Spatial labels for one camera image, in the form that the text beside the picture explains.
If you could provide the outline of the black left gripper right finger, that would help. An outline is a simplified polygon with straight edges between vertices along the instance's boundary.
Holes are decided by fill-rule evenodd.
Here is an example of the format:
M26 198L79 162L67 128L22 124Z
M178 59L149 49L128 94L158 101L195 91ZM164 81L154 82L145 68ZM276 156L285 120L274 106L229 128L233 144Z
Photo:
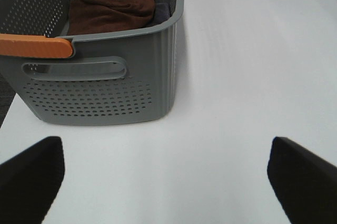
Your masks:
M267 177L290 223L336 223L336 166L275 137Z

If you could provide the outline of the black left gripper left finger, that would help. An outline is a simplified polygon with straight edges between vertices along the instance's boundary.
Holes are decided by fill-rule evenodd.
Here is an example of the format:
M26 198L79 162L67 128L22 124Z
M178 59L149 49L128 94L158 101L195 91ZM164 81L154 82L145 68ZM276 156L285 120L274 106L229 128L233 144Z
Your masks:
M65 175L60 137L46 137L1 164L1 223L42 223Z

